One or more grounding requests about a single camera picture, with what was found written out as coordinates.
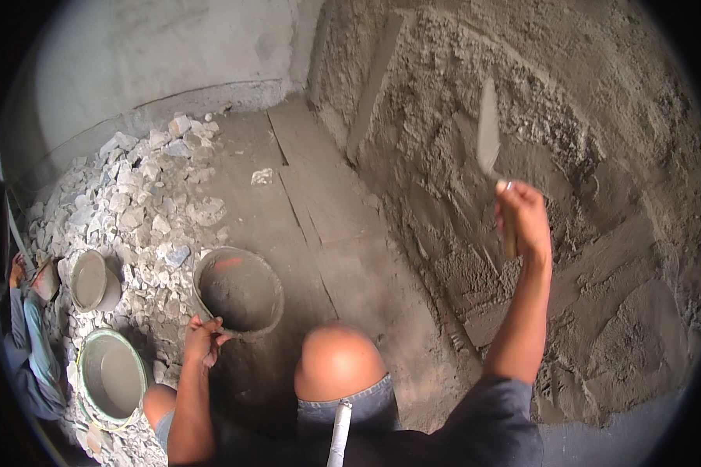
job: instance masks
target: bare knee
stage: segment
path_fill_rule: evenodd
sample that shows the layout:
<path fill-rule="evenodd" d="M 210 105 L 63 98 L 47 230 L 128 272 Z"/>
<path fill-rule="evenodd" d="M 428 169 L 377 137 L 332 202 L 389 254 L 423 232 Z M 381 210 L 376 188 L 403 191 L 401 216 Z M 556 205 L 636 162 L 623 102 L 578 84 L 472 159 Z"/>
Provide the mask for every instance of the bare knee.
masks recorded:
<path fill-rule="evenodd" d="M 385 374 L 374 343 L 355 327 L 332 321 L 306 335 L 294 390 L 302 400 L 335 400 L 373 386 Z"/>
<path fill-rule="evenodd" d="M 174 410 L 174 406 L 176 391 L 165 384 L 154 384 L 143 396 L 143 413 L 154 430 L 161 417 Z"/>

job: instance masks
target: white wall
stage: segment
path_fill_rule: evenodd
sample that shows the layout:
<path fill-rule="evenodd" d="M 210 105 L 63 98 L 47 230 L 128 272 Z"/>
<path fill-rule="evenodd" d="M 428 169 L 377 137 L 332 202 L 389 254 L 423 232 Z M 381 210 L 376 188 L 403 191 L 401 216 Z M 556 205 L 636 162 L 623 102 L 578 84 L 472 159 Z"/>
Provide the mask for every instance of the white wall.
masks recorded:
<path fill-rule="evenodd" d="M 126 122 L 129 131 L 142 132 L 127 121 L 127 114 L 186 91 L 215 87 L 208 99 L 212 102 L 196 103 L 203 111 L 214 110 L 225 101 L 241 101 L 238 110 L 279 102 L 286 93 L 306 85 L 322 3 L 68 2 L 28 56 L 4 112 L 1 150 L 8 165 L 7 178 L 19 179 L 27 166 L 51 157 L 72 138 L 114 117 L 121 116 L 118 120 Z M 186 107 L 187 102 L 179 105 Z M 196 109 L 191 105 L 189 111 Z M 90 136 L 91 140 L 99 138 Z M 98 148 L 88 149 L 93 153 Z M 75 155 L 55 156 L 50 172 L 63 169 L 66 159 Z"/>

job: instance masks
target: worker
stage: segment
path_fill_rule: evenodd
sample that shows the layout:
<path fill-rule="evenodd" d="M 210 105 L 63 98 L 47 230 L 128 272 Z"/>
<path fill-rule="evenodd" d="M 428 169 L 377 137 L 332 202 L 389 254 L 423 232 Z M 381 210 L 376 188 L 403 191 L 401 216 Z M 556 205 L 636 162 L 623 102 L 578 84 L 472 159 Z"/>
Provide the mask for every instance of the worker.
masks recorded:
<path fill-rule="evenodd" d="M 19 397 L 35 416 L 56 420 L 65 412 L 65 396 L 60 388 L 57 362 L 42 325 L 38 298 L 32 290 L 21 301 L 21 281 L 25 267 L 21 254 L 13 257 L 10 287 L 10 332 L 3 339 L 8 367 Z"/>
<path fill-rule="evenodd" d="M 482 377 L 432 434 L 402 430 L 393 382 L 374 343 L 340 321 L 322 324 L 303 341 L 294 375 L 299 444 L 252 448 L 252 462 L 236 462 L 232 447 L 211 424 L 208 370 L 229 337 L 221 319 L 187 325 L 178 391 L 150 387 L 143 409 L 172 465 L 328 465 L 340 399 L 352 404 L 345 466 L 541 465 L 542 441 L 530 421 L 532 384 L 542 360 L 551 280 L 550 229 L 539 191 L 523 182 L 495 186 L 495 215 L 503 232 L 510 211 L 522 269 L 509 312 L 490 345 Z M 234 435 L 226 430 L 226 438 Z M 268 461 L 266 456 L 273 455 Z"/>

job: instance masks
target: gray t-shirt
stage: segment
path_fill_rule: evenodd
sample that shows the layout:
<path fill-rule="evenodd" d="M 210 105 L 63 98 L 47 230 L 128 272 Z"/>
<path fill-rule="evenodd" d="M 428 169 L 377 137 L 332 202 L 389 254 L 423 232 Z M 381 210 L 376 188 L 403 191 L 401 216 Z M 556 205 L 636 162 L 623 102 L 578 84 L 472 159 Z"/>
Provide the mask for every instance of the gray t-shirt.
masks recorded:
<path fill-rule="evenodd" d="M 444 426 L 430 435 L 419 431 L 351 434 L 345 467 L 357 465 L 492 465 L 539 467 L 542 439 L 530 421 L 532 387 L 501 377 L 481 378 L 454 408 Z M 283 462 L 325 465 L 329 442 L 302 446 Z"/>

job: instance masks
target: green bucket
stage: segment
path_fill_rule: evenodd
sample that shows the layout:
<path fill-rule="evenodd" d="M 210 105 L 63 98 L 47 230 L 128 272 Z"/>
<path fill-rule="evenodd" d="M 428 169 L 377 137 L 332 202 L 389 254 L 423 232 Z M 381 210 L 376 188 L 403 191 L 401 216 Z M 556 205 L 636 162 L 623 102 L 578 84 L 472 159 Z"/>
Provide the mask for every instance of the green bucket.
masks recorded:
<path fill-rule="evenodd" d="M 140 415 L 151 372 L 122 334 L 92 331 L 81 345 L 77 371 L 82 397 L 103 419 L 126 426 Z"/>

